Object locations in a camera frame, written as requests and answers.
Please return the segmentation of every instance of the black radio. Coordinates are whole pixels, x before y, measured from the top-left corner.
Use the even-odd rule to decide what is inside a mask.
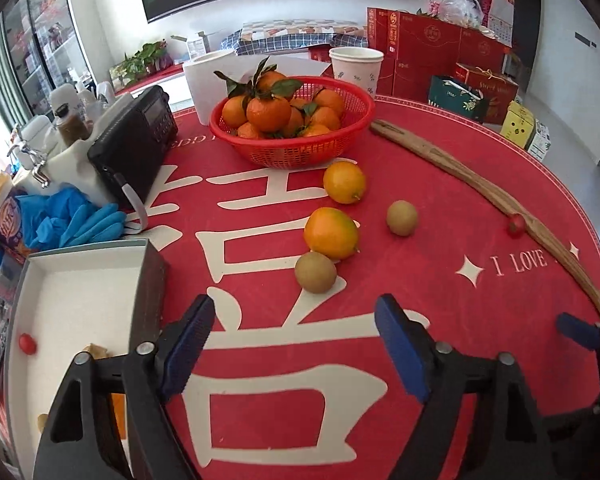
[[[89,149],[89,160],[120,205],[130,205],[121,188],[123,181],[144,203],[177,131],[169,95],[160,86],[152,86],[96,139]]]

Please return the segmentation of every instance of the metal screw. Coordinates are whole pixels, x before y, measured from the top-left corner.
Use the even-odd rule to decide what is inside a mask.
[[[444,341],[438,341],[436,343],[436,351],[440,354],[451,354],[453,349],[454,348],[449,343],[445,343]]]
[[[149,343],[148,341],[146,341],[138,345],[138,348],[136,348],[136,352],[138,352],[140,355],[149,355],[151,352],[154,351],[154,348],[155,345],[153,343]]]
[[[500,355],[498,355],[498,361],[500,361],[505,366],[511,366],[513,363],[516,362],[516,359],[509,352],[503,352]]]
[[[91,359],[91,354],[88,352],[80,352],[76,357],[74,357],[74,363],[77,365],[83,365]]]

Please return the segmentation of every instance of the cherry tomato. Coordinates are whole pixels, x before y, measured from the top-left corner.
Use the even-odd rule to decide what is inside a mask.
[[[38,350],[38,344],[29,334],[22,334],[18,339],[18,345],[26,355],[33,355]]]
[[[520,238],[526,230],[525,218],[520,213],[515,213],[507,220],[507,232],[512,238]]]

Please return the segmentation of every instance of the glass door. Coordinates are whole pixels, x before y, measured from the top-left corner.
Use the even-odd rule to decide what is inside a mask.
[[[29,9],[55,86],[90,79],[67,0],[29,0]]]
[[[51,114],[49,96],[53,85],[36,46],[27,0],[10,0],[2,16],[13,67],[31,111],[36,115]]]

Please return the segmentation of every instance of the red plastic basket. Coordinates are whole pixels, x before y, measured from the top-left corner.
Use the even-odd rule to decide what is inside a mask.
[[[244,158],[268,168],[299,168],[313,166],[341,155],[367,129],[374,118],[376,104],[362,88],[329,77],[294,77],[304,83],[294,97],[310,101],[321,88],[339,93],[345,104],[342,127],[335,132],[317,137],[298,139],[254,140],[232,136],[231,129],[222,120],[222,107],[227,99],[214,108],[209,127],[216,137],[230,143]]]

